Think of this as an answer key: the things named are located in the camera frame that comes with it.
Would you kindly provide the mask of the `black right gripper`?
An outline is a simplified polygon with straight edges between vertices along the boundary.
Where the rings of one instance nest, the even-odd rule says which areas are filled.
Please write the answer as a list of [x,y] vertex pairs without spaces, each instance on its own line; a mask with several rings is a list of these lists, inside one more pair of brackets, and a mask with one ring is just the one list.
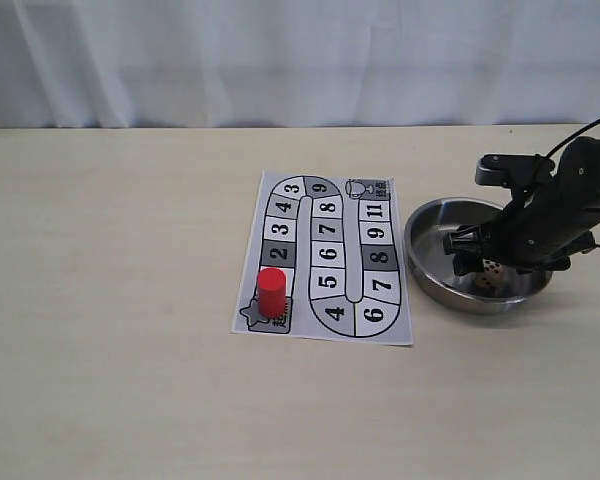
[[599,224],[600,139],[581,136],[528,205],[503,211],[484,226],[486,239],[480,225],[461,225],[444,234],[442,247],[454,255],[456,276],[490,273],[492,261],[520,273],[564,271],[572,255],[596,248],[591,230]]

